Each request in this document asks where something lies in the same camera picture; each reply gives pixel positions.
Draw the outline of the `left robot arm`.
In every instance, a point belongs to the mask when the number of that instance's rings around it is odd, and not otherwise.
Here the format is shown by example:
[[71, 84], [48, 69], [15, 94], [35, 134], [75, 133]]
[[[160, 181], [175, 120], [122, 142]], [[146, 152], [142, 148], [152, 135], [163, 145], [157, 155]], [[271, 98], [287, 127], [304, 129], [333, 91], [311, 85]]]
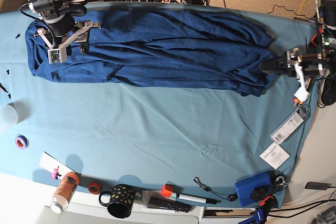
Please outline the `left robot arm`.
[[277, 60], [267, 61], [261, 65], [266, 73], [284, 74], [297, 77], [297, 63], [307, 78], [316, 77], [324, 81], [327, 90], [335, 90], [335, 0], [315, 0], [316, 15], [314, 21], [316, 32], [307, 48], [311, 53], [300, 52], [294, 48]]

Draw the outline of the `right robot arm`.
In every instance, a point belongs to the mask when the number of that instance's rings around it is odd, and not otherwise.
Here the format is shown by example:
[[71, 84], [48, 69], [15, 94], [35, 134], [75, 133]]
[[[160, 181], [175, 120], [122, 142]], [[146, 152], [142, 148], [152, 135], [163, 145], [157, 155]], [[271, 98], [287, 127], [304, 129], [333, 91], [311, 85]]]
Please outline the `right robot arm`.
[[42, 51], [50, 62], [63, 62], [70, 54], [70, 45], [80, 45], [80, 52], [89, 52], [90, 29], [100, 27], [90, 20], [75, 21], [87, 13], [90, 0], [73, 3], [72, 0], [27, 0], [27, 6], [35, 20], [26, 31], [26, 46], [29, 56]]

